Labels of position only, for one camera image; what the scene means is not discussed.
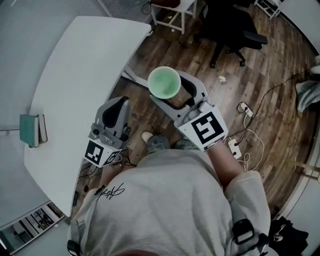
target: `sneaker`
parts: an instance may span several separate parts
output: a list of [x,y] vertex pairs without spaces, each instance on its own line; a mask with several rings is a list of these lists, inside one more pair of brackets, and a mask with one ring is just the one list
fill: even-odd
[[147,141],[153,136],[153,134],[151,132],[148,131],[144,131],[143,133],[141,133],[141,138],[143,139],[143,141],[145,143],[147,143]]

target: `black office chair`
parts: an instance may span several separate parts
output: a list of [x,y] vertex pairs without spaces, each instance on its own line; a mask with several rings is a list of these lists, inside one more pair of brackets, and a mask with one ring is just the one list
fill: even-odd
[[207,0],[206,2],[207,6],[202,9],[200,14],[202,28],[200,33],[194,35],[194,40],[198,42],[200,38],[208,38],[217,43],[210,67],[216,66],[224,45],[229,48],[225,52],[238,55],[241,59],[240,66],[245,66],[246,59],[239,50],[243,47],[260,50],[262,44],[268,43],[267,38],[257,33],[249,13],[233,7],[235,1]]

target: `green cup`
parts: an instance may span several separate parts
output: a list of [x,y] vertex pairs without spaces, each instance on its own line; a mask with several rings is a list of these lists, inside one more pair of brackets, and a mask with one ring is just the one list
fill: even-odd
[[159,99],[172,98],[179,92],[180,87],[180,75],[168,66],[155,68],[148,77],[149,91]]

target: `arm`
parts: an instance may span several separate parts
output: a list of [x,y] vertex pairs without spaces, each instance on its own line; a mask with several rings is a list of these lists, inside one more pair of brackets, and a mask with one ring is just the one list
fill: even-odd
[[230,150],[222,143],[207,151],[230,203],[232,219],[246,218],[259,233],[268,234],[270,210],[260,174],[245,172]]
[[226,188],[235,177],[245,172],[222,142],[210,148],[207,154],[223,188]]

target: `book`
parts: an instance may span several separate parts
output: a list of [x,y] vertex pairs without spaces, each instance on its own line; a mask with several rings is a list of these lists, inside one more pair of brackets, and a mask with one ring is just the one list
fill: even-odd
[[20,115],[20,140],[31,148],[39,147],[39,117],[29,114]]
[[39,115],[39,129],[40,129],[41,141],[42,142],[48,141],[46,122],[45,122],[45,115],[44,114]]

